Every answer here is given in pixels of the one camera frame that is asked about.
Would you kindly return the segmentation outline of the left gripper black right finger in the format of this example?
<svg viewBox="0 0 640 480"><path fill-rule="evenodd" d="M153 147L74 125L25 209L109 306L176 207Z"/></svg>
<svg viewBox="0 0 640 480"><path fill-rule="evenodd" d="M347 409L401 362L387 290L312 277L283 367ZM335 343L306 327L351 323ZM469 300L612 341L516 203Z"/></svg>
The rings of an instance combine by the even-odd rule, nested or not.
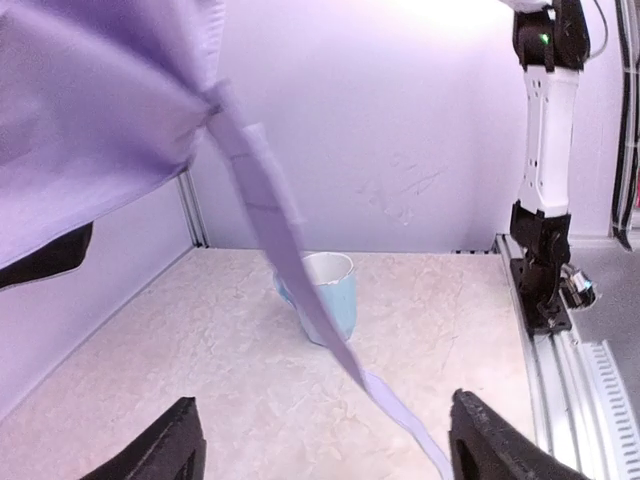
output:
<svg viewBox="0 0 640 480"><path fill-rule="evenodd" d="M455 480L583 480L471 391L454 392L449 444Z"/></svg>

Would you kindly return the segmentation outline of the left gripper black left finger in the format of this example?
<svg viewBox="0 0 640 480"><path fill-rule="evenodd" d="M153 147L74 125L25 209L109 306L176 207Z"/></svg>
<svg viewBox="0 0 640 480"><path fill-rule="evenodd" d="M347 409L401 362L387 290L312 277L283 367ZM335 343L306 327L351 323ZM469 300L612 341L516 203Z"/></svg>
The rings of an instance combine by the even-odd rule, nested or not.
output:
<svg viewBox="0 0 640 480"><path fill-rule="evenodd" d="M206 451L196 399L181 397L120 453L82 480L202 479Z"/></svg>

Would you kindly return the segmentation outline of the lavender folding umbrella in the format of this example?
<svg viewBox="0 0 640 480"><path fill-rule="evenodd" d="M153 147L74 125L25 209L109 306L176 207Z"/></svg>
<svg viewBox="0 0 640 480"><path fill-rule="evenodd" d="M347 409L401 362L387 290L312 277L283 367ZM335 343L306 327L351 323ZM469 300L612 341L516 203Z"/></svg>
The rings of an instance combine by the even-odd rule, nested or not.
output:
<svg viewBox="0 0 640 480"><path fill-rule="evenodd" d="M449 479L422 422L365 371L300 254L266 145L215 78L220 1L1 5L1 283L77 268L93 223L180 175L207 132L258 243L326 348Z"/></svg>

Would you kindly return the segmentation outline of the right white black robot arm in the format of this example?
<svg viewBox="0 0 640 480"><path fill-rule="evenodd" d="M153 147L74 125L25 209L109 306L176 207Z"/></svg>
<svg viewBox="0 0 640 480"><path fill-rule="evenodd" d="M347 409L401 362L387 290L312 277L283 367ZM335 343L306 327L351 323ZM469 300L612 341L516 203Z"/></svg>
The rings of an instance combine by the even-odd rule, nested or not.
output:
<svg viewBox="0 0 640 480"><path fill-rule="evenodd" d="M527 95L525 166L510 235L524 256L511 262L529 334L570 328L561 298L569 264L569 161L579 77L590 37L578 1L511 1L512 45Z"/></svg>

